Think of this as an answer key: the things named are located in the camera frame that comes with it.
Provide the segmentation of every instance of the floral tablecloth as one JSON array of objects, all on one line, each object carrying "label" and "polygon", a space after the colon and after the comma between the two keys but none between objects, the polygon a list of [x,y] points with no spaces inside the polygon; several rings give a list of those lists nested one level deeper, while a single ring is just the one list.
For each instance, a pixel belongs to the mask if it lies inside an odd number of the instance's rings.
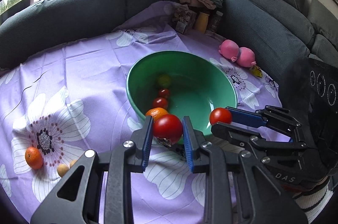
[{"label": "floral tablecloth", "polygon": [[[178,50],[212,62],[233,83],[240,109],[281,105],[278,85],[266,73],[257,78],[228,62],[218,53],[219,41],[207,35],[173,30],[167,22],[174,7],[157,2],[113,33],[40,52],[0,78],[0,183],[25,219],[59,181],[60,163],[90,148],[111,150],[141,126],[125,85],[131,66],[149,53]],[[266,128],[257,131],[270,141],[288,141]],[[25,161],[29,146],[43,155],[38,171]],[[201,222],[204,175],[190,173],[180,155],[154,142],[146,171],[132,174],[131,181],[136,224]]]}]

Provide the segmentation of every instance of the tangerine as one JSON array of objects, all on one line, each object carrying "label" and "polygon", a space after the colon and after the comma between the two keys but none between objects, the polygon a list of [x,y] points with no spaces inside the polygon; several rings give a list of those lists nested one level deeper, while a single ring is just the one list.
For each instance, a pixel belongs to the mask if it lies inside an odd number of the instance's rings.
[{"label": "tangerine", "polygon": [[40,169],[43,165],[42,155],[36,147],[26,149],[25,160],[32,169]]},{"label": "tangerine", "polygon": [[154,109],[148,110],[146,116],[150,115],[154,118],[154,122],[161,118],[163,115],[169,114],[165,109],[161,107],[155,107]]}]

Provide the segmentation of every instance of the bolt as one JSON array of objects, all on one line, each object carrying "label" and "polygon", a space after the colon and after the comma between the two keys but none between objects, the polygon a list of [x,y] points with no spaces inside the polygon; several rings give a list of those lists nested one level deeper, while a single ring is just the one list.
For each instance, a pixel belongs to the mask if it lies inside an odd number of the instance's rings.
[{"label": "bolt", "polygon": [[134,146],[134,142],[131,141],[131,140],[127,140],[123,143],[123,146],[124,147],[132,147],[132,146]]},{"label": "bolt", "polygon": [[210,142],[203,142],[202,143],[202,147],[204,147],[204,148],[209,148],[209,147],[211,147],[211,145],[212,145],[212,143],[210,143]]},{"label": "bolt", "polygon": [[258,137],[255,135],[250,136],[251,141],[257,141]]},{"label": "bolt", "polygon": [[251,156],[251,152],[249,152],[249,151],[241,151],[241,156],[245,157],[245,158],[248,158],[248,157]]},{"label": "bolt", "polygon": [[263,157],[262,158],[262,163],[264,163],[264,164],[270,163],[270,158],[267,157],[267,156]]},{"label": "bolt", "polygon": [[88,158],[91,158],[95,155],[95,151],[93,150],[87,150],[85,153],[84,153],[85,157],[88,157]]}]

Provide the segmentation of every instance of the camera lens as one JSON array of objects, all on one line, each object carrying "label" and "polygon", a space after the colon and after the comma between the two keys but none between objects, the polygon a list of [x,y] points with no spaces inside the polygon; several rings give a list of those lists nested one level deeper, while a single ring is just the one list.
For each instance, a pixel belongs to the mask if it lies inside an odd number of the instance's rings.
[{"label": "camera lens", "polygon": [[311,73],[310,73],[310,83],[311,83],[312,86],[314,86],[315,82],[316,82],[315,73],[313,71],[311,71]]},{"label": "camera lens", "polygon": [[327,89],[327,101],[330,106],[333,106],[336,102],[336,88],[333,84],[330,84]]},{"label": "camera lens", "polygon": [[325,92],[325,79],[324,76],[319,74],[317,77],[317,91],[320,97],[324,96]]}]

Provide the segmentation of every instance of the pink plush toy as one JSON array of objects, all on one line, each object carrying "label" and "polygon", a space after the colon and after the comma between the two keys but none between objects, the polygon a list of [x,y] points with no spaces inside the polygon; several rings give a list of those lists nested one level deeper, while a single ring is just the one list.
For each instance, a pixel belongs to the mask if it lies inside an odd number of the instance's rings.
[{"label": "pink plush toy", "polygon": [[246,47],[239,47],[231,40],[225,40],[219,46],[219,53],[226,59],[236,62],[241,67],[256,65],[254,52]]}]

